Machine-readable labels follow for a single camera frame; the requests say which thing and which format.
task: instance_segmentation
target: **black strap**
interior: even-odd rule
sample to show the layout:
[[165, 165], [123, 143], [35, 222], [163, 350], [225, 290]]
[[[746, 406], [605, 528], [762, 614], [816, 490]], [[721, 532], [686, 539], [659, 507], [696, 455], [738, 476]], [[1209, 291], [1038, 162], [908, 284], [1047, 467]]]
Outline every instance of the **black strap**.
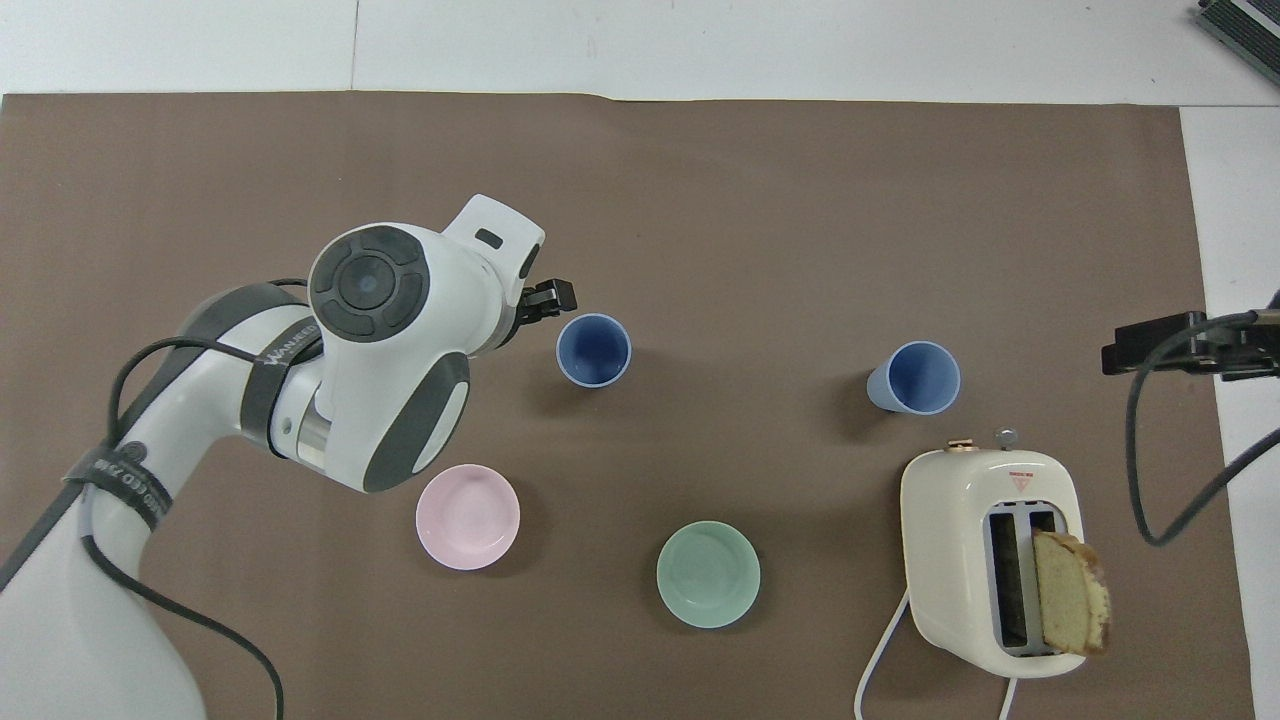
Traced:
[[320, 341], [320, 325], [312, 316], [306, 316], [289, 325], [268, 345], [253, 360], [253, 368], [244, 383], [244, 397], [241, 398], [241, 434], [259, 447], [270, 451], [276, 457], [284, 457], [271, 446], [271, 415], [275, 402], [280, 398], [284, 379], [289, 368], [310, 360], [316, 352], [308, 352]]
[[68, 483], [90, 483], [114, 495], [142, 516], [152, 530], [173, 507], [173, 496], [151, 470], [114, 447], [100, 445], [90, 450], [64, 479]]

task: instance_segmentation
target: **black cable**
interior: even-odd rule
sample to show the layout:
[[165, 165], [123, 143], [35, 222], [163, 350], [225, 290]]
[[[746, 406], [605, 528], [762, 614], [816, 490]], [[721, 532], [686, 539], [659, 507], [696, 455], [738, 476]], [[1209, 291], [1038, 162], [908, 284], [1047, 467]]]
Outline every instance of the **black cable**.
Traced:
[[218, 620], [214, 620], [207, 615], [201, 615], [200, 612], [196, 612], [195, 610], [187, 607], [186, 605], [182, 605], [175, 600], [170, 600], [160, 594], [159, 592], [148, 588], [147, 585], [142, 584], [141, 582], [131, 578], [128, 573], [116, 568], [114, 562], [111, 562], [105, 555], [102, 555], [102, 550], [97, 547], [97, 541], [93, 539], [93, 536], [82, 537], [81, 544], [84, 546], [84, 552], [88, 553], [93, 564], [97, 565], [99, 569], [102, 570], [102, 573], [108, 578], [111, 578], [111, 580], [114, 580], [115, 584], [136, 593], [138, 597], [146, 600], [147, 602], [151, 602], [156, 607], [168, 610], [169, 612], [173, 612], [174, 615], [184, 620], [191, 620], [192, 623], [196, 623], [197, 625], [201, 625], [204, 628], [209, 628], [210, 630], [241, 646], [250, 655], [252, 655], [259, 662], [261, 662], [262, 667], [266, 670], [266, 674], [271, 676], [271, 687], [275, 691], [275, 717], [276, 720], [283, 720], [284, 684], [280, 683], [280, 674], [275, 671], [275, 665], [271, 665], [271, 660], [266, 656], [265, 652], [259, 650], [256, 644], [248, 641], [248, 638], [228, 628], [227, 625], [223, 625]]
[[1220, 318], [1213, 318], [1212, 320], [1206, 320], [1203, 323], [1194, 324], [1189, 328], [1184, 328], [1164, 342], [1157, 345], [1152, 350], [1142, 365], [1138, 366], [1137, 374], [1133, 378], [1133, 384], [1129, 387], [1129, 402], [1125, 410], [1125, 468], [1129, 477], [1129, 502], [1133, 506], [1133, 518], [1138, 523], [1138, 532], [1142, 538], [1147, 541], [1148, 544], [1162, 547], [1178, 537], [1179, 533], [1187, 528], [1188, 524], [1204, 509], [1206, 505], [1213, 496], [1221, 492], [1233, 478], [1240, 474], [1242, 470], [1249, 466], [1251, 462], [1262, 456], [1266, 451], [1271, 450], [1276, 445], [1280, 445], [1280, 428], [1276, 428], [1266, 437], [1258, 442], [1249, 446], [1248, 450], [1240, 454], [1239, 457], [1231, 461], [1230, 465], [1222, 469], [1212, 480], [1204, 486], [1190, 503], [1174, 518], [1174, 521], [1169, 524], [1158, 537], [1151, 532], [1151, 527], [1147, 524], [1147, 514], [1142, 509], [1142, 491], [1138, 487], [1138, 398], [1142, 395], [1142, 386], [1147, 382], [1147, 375], [1156, 369], [1175, 347], [1189, 341], [1194, 336], [1211, 331], [1215, 328], [1230, 328], [1230, 329], [1244, 329], [1258, 319], [1258, 314], [1249, 310], [1247, 313], [1236, 313], [1234, 315], [1222, 315]]
[[[129, 374], [143, 360], [165, 347], [201, 347], [205, 350], [215, 350], [218, 352], [230, 355], [232, 357], [244, 360], [246, 363], [253, 363], [256, 359], [256, 355], [252, 352], [202, 337], [169, 337], [147, 345], [142, 350], [137, 351], [133, 357], [129, 357], [129, 360], [120, 368], [120, 372], [115, 375], [115, 382], [111, 384], [111, 395], [108, 400], [106, 439], [102, 441], [102, 445], [114, 448], [120, 443], [120, 439], [123, 439], [120, 432], [120, 393], [124, 391], [124, 383], [128, 380]], [[93, 560], [93, 564], [97, 565], [99, 569], [101, 569], [102, 573], [111, 578], [111, 580], [114, 580], [118, 585], [137, 593], [143, 600], [156, 605], [157, 607], [168, 610], [179, 618], [209, 628], [210, 630], [214, 630], [248, 651], [250, 655], [262, 664], [262, 667], [266, 669], [266, 674], [271, 676], [271, 687], [275, 689], [275, 717], [276, 720], [284, 717], [284, 685], [280, 683], [280, 675], [275, 671], [275, 666], [271, 665], [270, 659], [268, 659], [266, 653], [259, 650], [257, 646], [250, 642], [244, 635], [241, 635], [218, 620], [201, 615], [178, 601], [170, 600], [148, 588], [142, 582], [131, 578], [127, 573], [116, 568], [105, 555], [102, 555], [102, 551], [97, 547], [97, 542], [93, 539], [92, 534], [82, 537], [81, 543], [84, 546], [84, 551], [88, 553], [90, 559]]]
[[152, 352], [157, 350], [164, 350], [165, 347], [202, 347], [205, 350], [216, 350], [218, 352], [224, 352], [232, 357], [238, 357], [246, 363], [252, 363], [255, 355], [252, 352], [246, 352], [238, 347], [232, 347], [229, 345], [218, 342], [215, 340], [205, 340], [202, 337], [168, 337], [165, 340], [157, 340], [151, 345], [137, 351], [133, 357], [120, 368], [120, 372], [115, 375], [115, 383], [111, 386], [111, 396], [108, 400], [106, 406], [106, 439], [102, 445], [108, 447], [115, 447], [120, 443], [120, 393], [124, 391], [124, 382], [129, 378], [129, 373], [138, 366], [143, 360], [146, 360]]

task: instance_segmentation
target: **pink bowl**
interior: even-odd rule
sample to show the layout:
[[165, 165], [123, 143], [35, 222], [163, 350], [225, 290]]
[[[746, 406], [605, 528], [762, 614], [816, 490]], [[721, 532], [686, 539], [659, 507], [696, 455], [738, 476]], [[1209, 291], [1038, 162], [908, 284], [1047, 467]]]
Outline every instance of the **pink bowl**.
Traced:
[[417, 538], [436, 562], [476, 570], [507, 552], [520, 529], [520, 500], [506, 478], [483, 465], [456, 465], [417, 500]]

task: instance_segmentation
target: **white power cord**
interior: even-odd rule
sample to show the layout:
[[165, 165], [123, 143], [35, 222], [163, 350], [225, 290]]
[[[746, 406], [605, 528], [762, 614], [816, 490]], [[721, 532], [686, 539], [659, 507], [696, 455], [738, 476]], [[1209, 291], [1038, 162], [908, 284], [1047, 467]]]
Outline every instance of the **white power cord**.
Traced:
[[[884, 646], [887, 646], [888, 639], [893, 637], [893, 630], [897, 629], [897, 624], [902, 621], [902, 614], [906, 612], [909, 598], [910, 593], [904, 592], [901, 602], [897, 603], [897, 610], [893, 611], [893, 616], [890, 618], [888, 625], [884, 628], [884, 633], [881, 634], [881, 642], [876, 644], [876, 651], [872, 652], [872, 659], [867, 661], [867, 669], [863, 670], [861, 679], [858, 680], [858, 692], [854, 693], [854, 717], [856, 720], [865, 720], [863, 717], [863, 696], [867, 693], [867, 684], [870, 683], [872, 673], [876, 671], [876, 666], [879, 664], [879, 657], [884, 653]], [[1000, 720], [1009, 720], [1009, 708], [1014, 705], [1014, 691], [1016, 689], [1018, 678], [1010, 678], [1009, 684], [1005, 685], [1005, 702], [1000, 707]]]

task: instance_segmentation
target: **cup rim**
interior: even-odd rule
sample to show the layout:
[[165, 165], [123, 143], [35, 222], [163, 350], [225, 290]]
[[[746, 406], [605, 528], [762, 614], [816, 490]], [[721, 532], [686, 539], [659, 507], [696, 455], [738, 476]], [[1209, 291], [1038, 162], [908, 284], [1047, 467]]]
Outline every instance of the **cup rim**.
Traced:
[[[571, 327], [573, 327], [575, 323], [579, 323], [579, 322], [585, 320], [588, 318], [603, 318], [603, 319], [608, 320], [614, 328], [618, 329], [618, 332], [622, 333], [622, 340], [627, 345], [627, 357], [626, 357], [626, 360], [622, 361], [622, 366], [618, 368], [617, 374], [614, 374], [612, 378], [604, 380], [603, 383], [584, 383], [582, 380], [575, 378], [573, 375], [570, 374], [568, 369], [564, 368], [564, 359], [561, 356], [561, 343], [564, 342], [564, 333], [568, 332], [568, 329]], [[620, 323], [617, 318], [614, 318], [613, 315], [605, 315], [604, 313], [584, 313], [584, 314], [573, 318], [572, 320], [564, 323], [564, 327], [561, 328], [559, 334], [556, 336], [556, 364], [559, 366], [561, 374], [564, 375], [571, 383], [573, 383], [573, 384], [576, 384], [579, 387], [598, 388], [598, 387], [611, 386], [611, 384], [618, 382], [618, 378], [621, 378], [623, 374], [626, 374], [627, 368], [631, 366], [631, 354], [632, 354], [631, 334], [627, 333], [627, 328], [623, 327], [622, 323]]]
[[956, 386], [951, 391], [951, 397], [948, 397], [947, 401], [945, 404], [942, 404], [942, 406], [938, 407], [937, 410], [916, 410], [915, 407], [911, 407], [910, 405], [908, 405], [905, 400], [902, 400], [901, 397], [899, 397], [897, 392], [893, 389], [893, 383], [892, 382], [888, 383], [888, 391], [893, 396], [893, 400], [896, 400], [899, 405], [901, 405], [902, 407], [906, 409], [906, 413], [910, 413], [913, 415], [937, 415], [938, 413], [942, 413], [943, 410], [947, 410], [948, 407], [951, 407], [952, 405], [955, 405], [956, 398], [960, 397], [960, 384], [964, 382], [964, 374], [960, 372], [960, 361], [956, 360], [956, 356], [952, 355], [952, 352], [950, 350], [947, 350], [942, 345], [938, 345], [937, 342], [933, 342], [932, 340], [913, 340], [913, 341], [908, 341], [908, 342], [904, 342], [901, 347], [899, 347], [897, 350], [895, 350], [893, 354], [888, 356], [888, 360], [884, 361], [884, 370], [886, 370], [886, 373], [892, 373], [893, 372], [893, 361], [897, 360], [899, 354], [901, 354], [908, 347], [914, 347], [916, 345], [927, 345], [927, 346], [936, 347], [936, 348], [941, 350], [942, 354], [946, 356], [946, 359], [951, 363], [951, 366], [955, 368], [955, 370], [956, 370]]

